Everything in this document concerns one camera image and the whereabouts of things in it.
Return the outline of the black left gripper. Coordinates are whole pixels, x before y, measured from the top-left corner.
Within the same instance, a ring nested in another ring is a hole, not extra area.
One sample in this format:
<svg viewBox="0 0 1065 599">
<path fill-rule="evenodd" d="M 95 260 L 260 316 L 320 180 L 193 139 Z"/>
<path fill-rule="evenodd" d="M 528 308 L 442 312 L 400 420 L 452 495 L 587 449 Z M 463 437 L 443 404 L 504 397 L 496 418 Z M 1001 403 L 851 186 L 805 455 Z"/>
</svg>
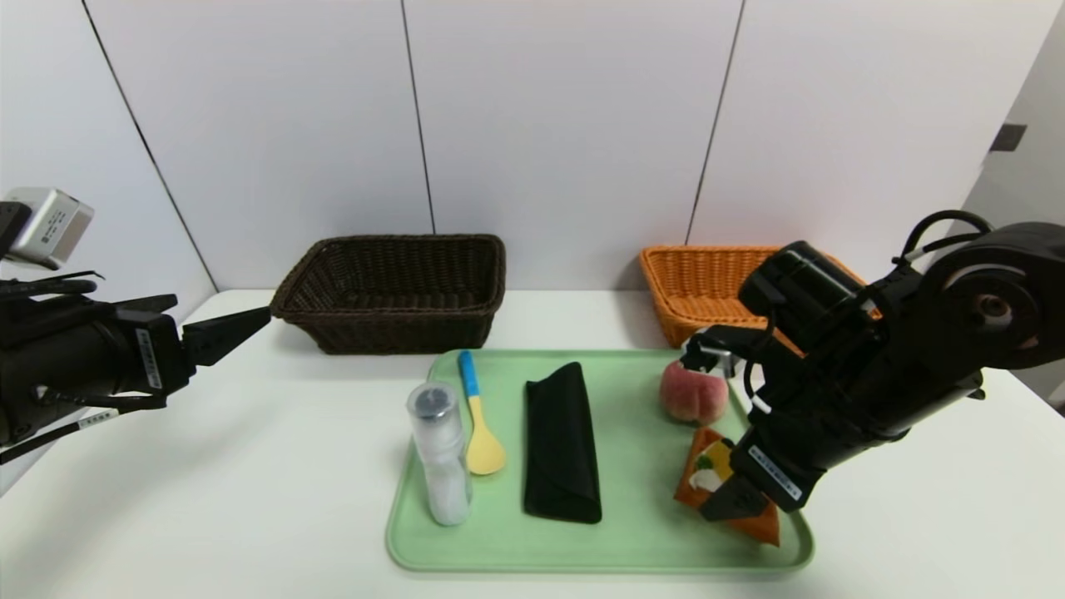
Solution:
<svg viewBox="0 0 1065 599">
<path fill-rule="evenodd" d="M 42 405 L 165 407 L 193 367 L 217 365 L 271 322 L 269 307 L 233 312 L 183 325 L 180 341 L 164 314 L 177 304 L 176 295 L 114 302 L 106 317 L 32 345 L 30 395 Z"/>
</svg>

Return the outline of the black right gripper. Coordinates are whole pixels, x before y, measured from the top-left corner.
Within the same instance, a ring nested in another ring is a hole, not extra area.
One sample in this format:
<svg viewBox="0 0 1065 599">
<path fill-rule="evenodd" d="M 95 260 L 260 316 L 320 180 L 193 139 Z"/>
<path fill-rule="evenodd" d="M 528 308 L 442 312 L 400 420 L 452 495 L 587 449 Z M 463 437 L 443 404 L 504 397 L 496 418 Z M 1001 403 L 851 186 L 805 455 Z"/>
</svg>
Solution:
<svg viewBox="0 0 1065 599">
<path fill-rule="evenodd" d="M 707 521 L 758 517 L 768 497 L 787 512 L 803 507 L 829 470 L 864 451 L 864 412 L 855 404 L 784 408 L 755 401 L 748 421 L 731 455 L 735 473 L 697 508 Z"/>
</svg>

